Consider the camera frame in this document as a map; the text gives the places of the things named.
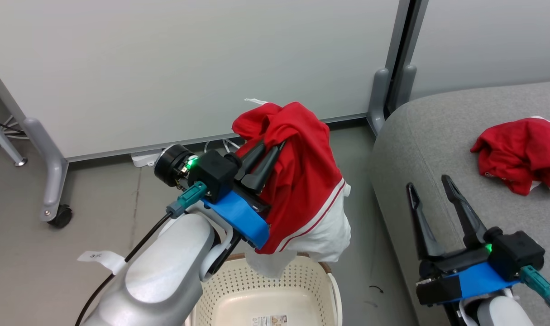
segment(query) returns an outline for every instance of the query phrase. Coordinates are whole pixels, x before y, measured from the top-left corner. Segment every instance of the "green led light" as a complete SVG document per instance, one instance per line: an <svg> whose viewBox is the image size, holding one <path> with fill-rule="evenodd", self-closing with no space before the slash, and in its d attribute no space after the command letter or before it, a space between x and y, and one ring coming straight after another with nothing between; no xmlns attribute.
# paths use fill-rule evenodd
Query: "green led light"
<svg viewBox="0 0 550 326"><path fill-rule="evenodd" d="M186 169L189 169L194 165L194 161L196 161L198 157L193 157L188 162L186 162Z"/></svg>

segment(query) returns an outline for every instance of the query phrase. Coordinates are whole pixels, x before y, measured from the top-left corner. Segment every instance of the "white plastic basket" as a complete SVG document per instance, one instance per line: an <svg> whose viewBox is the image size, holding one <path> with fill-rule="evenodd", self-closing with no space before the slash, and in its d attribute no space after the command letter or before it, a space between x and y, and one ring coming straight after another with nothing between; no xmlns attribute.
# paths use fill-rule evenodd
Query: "white plastic basket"
<svg viewBox="0 0 550 326"><path fill-rule="evenodd" d="M208 282L192 326L341 326L341 297L326 264L297 256L280 280L232 256Z"/></svg>

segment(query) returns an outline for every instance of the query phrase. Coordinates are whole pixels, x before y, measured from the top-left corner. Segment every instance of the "gray metal frame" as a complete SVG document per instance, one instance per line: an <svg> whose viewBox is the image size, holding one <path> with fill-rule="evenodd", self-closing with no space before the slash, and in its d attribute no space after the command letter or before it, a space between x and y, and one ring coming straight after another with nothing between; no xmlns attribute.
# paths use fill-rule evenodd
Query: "gray metal frame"
<svg viewBox="0 0 550 326"><path fill-rule="evenodd" d="M41 122L34 118L25 117L18 103L1 81L1 78L0 99L20 126L26 131L27 136L45 160L48 175L45 183L45 194L43 195L43 207L41 208L40 219L41 221L51 221L56 217L64 180L66 179L68 162L43 128Z"/></svg>
<svg viewBox="0 0 550 326"><path fill-rule="evenodd" d="M14 145L10 142L10 139L0 129L0 146L3 148L11 159L15 162L16 167L22 167L27 163L27 159L23 157L15 149Z"/></svg>
<svg viewBox="0 0 550 326"><path fill-rule="evenodd" d="M407 103L410 99L411 87L413 86L417 71L416 66L411 64L411 58L414 54L414 49L416 49L418 35L420 34L427 7L428 0L416 0L415 6L411 11L410 26L403 40L403 52L399 60L399 67L397 68L396 76L393 76L393 85L389 98L386 99L387 108L390 113Z"/></svg>
<svg viewBox="0 0 550 326"><path fill-rule="evenodd" d="M385 122L384 108L387 107L391 113L408 102L416 76L417 69L411 64L411 56L416 47L428 0L415 0L412 3L410 25L404 31L410 4L411 0L399 2L385 68L378 70L373 79L367 119L376 136ZM398 53L402 42L402 53Z"/></svg>

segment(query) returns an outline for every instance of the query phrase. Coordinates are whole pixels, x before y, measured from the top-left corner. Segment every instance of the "black cable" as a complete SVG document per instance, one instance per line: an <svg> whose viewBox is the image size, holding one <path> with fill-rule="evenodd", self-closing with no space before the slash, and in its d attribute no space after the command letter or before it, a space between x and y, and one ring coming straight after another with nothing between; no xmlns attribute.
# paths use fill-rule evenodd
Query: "black cable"
<svg viewBox="0 0 550 326"><path fill-rule="evenodd" d="M26 134L25 132L12 132L11 134L5 134L5 136L26 136Z"/></svg>
<svg viewBox="0 0 550 326"><path fill-rule="evenodd" d="M370 285L369 287L370 288L376 288L376 289L380 290L380 293L383 293L383 290L380 289L380 287L378 287L377 285Z"/></svg>
<svg viewBox="0 0 550 326"><path fill-rule="evenodd" d="M167 213L166 215L164 215L164 217L161 218L160 221L158 221L158 223L156 223L156 225L152 229L150 229L148 234L145 237L143 237L142 240L140 240L140 242L134 247L134 249L130 251L130 254L128 254L128 256L124 258L124 261L129 262L132 259L132 257L134 257L136 252L138 252L138 250L142 248L142 246L146 243L146 241L148 241L148 239L152 237L154 232L156 232L156 230L159 229L159 227L161 227L165 223L165 221L167 221L171 216L172 216L172 213Z"/></svg>
<svg viewBox="0 0 550 326"><path fill-rule="evenodd" d="M6 126L5 124L0 124L0 127L6 128L6 129L9 129L9 130L12 130L12 131L20 132L21 134L25 134L25 132L23 130L19 130L19 129L16 129L14 127L10 127L10 126Z"/></svg>
<svg viewBox="0 0 550 326"><path fill-rule="evenodd" d="M162 219L160 219L160 221L158 221L158 223L156 223L156 225L152 229L150 229L150 231L146 234L146 236L144 236L142 238L142 240L140 240L140 242L134 247L134 249L132 249L130 254L128 254L128 256L126 256L126 258L124 258L124 261L129 262L132 259L132 257L134 257L134 255L136 255L136 253L140 250L140 248L142 248L142 246L146 243L146 241L148 241L148 239L150 239L152 237L152 235L156 232L156 230L159 229L165 223L165 221L167 221L171 216L172 216L172 213L167 213L166 215L164 215L164 217ZM94 299L104 289L104 287L111 280L113 280L113 278L114 278L114 274L110 274L110 276L108 276L107 279L105 279L100 284L100 286L97 287L97 289L94 291L94 293L92 293L92 295L90 295L90 298L88 299L88 301L86 302L86 304L82 308L82 311L80 312L80 315L78 316L78 320L76 320L76 326L80 326L82 324L82 320L84 319L86 311L88 311L88 308L90 308L90 305L92 304Z"/></svg>

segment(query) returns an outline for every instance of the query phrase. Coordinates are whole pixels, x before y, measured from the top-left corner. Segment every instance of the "sofa cushion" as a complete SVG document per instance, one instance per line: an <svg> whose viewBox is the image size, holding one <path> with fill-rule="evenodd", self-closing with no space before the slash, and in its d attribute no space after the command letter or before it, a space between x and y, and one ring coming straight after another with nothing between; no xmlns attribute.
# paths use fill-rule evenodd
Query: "sofa cushion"
<svg viewBox="0 0 550 326"><path fill-rule="evenodd" d="M498 179L478 174L470 153L488 127L540 115L550 120L550 82L454 91L424 97L397 109L385 122L372 152L372 184L384 215L412 302L422 325L447 325L440 307L419 305L415 295L418 259L405 186L413 182L434 235L447 249L463 248L463 231L440 178L452 177L486 227L527 232L546 249L542 274L550 281L550 190L526 197ZM550 309L525 285L515 286L534 325L550 325Z"/></svg>

